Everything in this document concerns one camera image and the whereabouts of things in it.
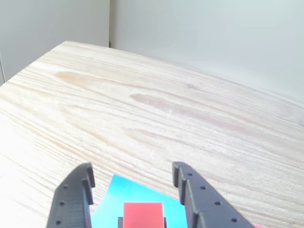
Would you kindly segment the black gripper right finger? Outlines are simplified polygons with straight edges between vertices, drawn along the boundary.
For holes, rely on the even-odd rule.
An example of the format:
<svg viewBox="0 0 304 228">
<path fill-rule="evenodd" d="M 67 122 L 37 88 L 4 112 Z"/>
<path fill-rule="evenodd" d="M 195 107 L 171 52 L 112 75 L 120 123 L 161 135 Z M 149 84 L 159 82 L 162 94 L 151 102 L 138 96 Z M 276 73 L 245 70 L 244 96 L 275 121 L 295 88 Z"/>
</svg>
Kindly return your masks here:
<svg viewBox="0 0 304 228">
<path fill-rule="evenodd" d="M 172 163 L 173 185 L 185 206 L 189 228 L 252 228 L 225 198 L 188 164 Z"/>
</svg>

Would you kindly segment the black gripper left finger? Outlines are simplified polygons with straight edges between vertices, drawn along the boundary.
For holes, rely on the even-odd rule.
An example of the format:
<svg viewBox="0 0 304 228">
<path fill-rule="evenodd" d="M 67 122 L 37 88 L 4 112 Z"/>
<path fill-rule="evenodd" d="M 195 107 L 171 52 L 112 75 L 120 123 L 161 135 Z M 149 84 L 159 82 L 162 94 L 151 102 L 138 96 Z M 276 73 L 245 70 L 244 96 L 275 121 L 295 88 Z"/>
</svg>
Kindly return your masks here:
<svg viewBox="0 0 304 228">
<path fill-rule="evenodd" d="M 92 163 L 78 165 L 54 191 L 47 228 L 90 228 L 95 179 Z"/>
</svg>

